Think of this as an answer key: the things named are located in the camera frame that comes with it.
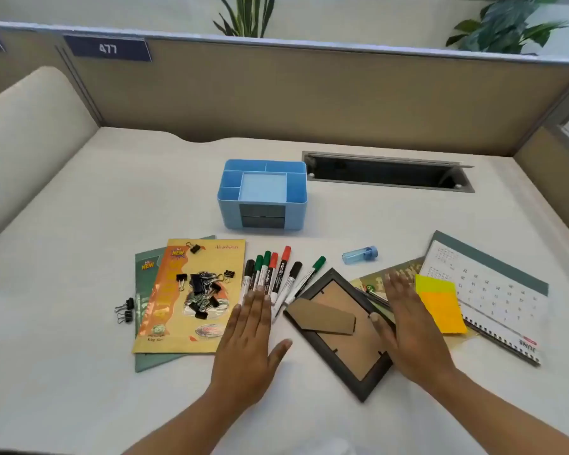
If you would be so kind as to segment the beige desk partition panel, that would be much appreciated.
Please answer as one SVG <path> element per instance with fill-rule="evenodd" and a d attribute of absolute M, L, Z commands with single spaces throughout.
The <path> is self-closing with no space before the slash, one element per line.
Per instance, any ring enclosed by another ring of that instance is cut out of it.
<path fill-rule="evenodd" d="M 151 62 L 64 35 L 144 39 Z M 569 90 L 569 59 L 1 22 L 0 92 L 54 67 L 103 126 L 512 156 Z"/>

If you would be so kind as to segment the blue plastic desk organizer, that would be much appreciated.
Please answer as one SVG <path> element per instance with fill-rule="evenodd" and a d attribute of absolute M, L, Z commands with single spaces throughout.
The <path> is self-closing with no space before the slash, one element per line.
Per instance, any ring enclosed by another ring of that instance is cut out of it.
<path fill-rule="evenodd" d="M 227 160 L 218 203 L 226 228 L 301 230 L 308 203 L 302 161 Z"/>

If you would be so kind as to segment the person's right forearm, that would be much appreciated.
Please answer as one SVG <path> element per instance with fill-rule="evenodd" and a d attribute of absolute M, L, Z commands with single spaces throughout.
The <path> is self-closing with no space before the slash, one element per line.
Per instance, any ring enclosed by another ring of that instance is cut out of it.
<path fill-rule="evenodd" d="M 569 436 L 506 402 L 460 370 L 422 385 L 488 455 L 569 455 Z"/>

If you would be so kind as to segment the beige curved side panel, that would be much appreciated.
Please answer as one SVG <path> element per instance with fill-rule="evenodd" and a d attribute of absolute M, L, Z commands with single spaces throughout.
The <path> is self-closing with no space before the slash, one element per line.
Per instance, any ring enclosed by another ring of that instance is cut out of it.
<path fill-rule="evenodd" d="M 57 68 L 40 67 L 0 93 L 0 233 L 98 129 Z"/>

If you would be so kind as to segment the yellow orange sticky note pad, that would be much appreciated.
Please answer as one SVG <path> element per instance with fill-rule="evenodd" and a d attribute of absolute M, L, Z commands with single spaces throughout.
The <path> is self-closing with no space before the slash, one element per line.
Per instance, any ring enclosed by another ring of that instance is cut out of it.
<path fill-rule="evenodd" d="M 467 333 L 453 282 L 418 274 L 415 276 L 415 288 L 443 335 Z"/>

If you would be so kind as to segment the narrow-leaved green plant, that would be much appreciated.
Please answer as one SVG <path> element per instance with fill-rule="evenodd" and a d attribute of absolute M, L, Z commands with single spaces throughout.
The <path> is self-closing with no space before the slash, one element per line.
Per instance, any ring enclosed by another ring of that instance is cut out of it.
<path fill-rule="evenodd" d="M 220 0 L 227 9 L 229 21 L 219 14 L 221 22 L 214 26 L 225 36 L 262 39 L 272 16 L 275 0 L 235 0 L 235 10 L 227 0 Z"/>

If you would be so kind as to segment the person's right hand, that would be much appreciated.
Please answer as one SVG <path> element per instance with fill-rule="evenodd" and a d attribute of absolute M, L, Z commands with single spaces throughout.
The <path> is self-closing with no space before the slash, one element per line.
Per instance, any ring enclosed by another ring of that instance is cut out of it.
<path fill-rule="evenodd" d="M 457 372 L 448 346 L 409 282 L 390 273 L 385 291 L 395 317 L 395 348 L 385 350 L 406 378 L 435 396 Z"/>

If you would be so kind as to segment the broad-leaved green plant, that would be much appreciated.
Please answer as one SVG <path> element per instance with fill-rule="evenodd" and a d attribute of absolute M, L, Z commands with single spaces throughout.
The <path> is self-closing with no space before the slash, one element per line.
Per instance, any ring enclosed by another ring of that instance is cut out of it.
<path fill-rule="evenodd" d="M 544 47 L 556 30 L 569 29 L 569 21 L 529 25 L 529 17 L 542 5 L 558 0 L 498 0 L 484 6 L 479 18 L 465 19 L 453 27 L 445 47 L 459 51 L 523 54 L 534 43 Z"/>

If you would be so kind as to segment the beige side partition panel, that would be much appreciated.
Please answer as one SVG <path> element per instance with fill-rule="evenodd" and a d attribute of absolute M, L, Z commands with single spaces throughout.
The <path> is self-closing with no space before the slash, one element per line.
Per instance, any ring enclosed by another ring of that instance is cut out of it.
<path fill-rule="evenodd" d="M 515 160 L 549 203 L 569 201 L 569 90 L 515 153 Z"/>

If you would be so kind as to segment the white spiral desk calendar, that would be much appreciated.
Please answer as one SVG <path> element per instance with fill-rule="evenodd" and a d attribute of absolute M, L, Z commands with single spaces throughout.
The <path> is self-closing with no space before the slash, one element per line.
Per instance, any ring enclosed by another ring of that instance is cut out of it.
<path fill-rule="evenodd" d="M 534 367 L 543 362 L 549 285 L 441 231 L 419 272 L 451 282 L 463 321 Z"/>

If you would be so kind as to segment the small blue plastic tube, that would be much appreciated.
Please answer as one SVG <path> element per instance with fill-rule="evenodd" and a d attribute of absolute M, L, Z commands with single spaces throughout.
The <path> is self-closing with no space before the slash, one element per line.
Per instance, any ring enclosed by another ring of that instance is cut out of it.
<path fill-rule="evenodd" d="M 354 251 L 345 252 L 342 254 L 342 261 L 347 264 L 356 264 L 359 262 L 375 261 L 379 256 L 379 251 L 375 246 L 366 246 Z"/>

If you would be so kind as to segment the green notebook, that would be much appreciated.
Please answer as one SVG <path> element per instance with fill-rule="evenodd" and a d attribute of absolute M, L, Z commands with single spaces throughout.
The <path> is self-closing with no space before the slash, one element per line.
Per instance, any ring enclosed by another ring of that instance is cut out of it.
<path fill-rule="evenodd" d="M 141 330 L 144 313 L 154 290 L 165 248 L 144 251 L 135 255 L 135 334 Z M 157 367 L 181 357 L 181 354 L 135 354 L 135 372 Z"/>

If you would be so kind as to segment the green printed booklet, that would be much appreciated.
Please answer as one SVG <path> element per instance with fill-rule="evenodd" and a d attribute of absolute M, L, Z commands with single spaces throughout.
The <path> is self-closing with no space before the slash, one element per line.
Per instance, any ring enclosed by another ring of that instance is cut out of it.
<path fill-rule="evenodd" d="M 381 312 L 389 321 L 394 322 L 395 317 L 387 301 L 385 283 L 389 280 L 390 273 L 396 273 L 399 277 L 414 286 L 415 276 L 420 272 L 424 263 L 424 257 L 412 259 L 377 272 L 349 280 L 356 289 L 364 292 L 372 305 Z"/>

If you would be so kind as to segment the pile of black binder clips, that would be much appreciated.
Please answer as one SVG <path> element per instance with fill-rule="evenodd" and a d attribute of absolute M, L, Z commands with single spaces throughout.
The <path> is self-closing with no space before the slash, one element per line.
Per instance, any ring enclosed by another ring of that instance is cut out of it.
<path fill-rule="evenodd" d="M 179 292 L 189 289 L 182 314 L 200 320 L 216 320 L 224 315 L 229 307 L 224 284 L 229 283 L 233 277 L 233 270 L 225 270 L 220 274 L 203 270 L 197 274 L 177 274 Z"/>

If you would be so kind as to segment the person's left forearm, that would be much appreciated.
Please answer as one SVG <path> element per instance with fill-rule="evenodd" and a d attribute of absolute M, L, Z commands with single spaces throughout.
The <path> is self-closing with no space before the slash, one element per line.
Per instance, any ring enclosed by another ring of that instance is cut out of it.
<path fill-rule="evenodd" d="M 193 404 L 122 455 L 211 455 L 231 426 L 261 397 L 242 385 L 211 384 Z"/>

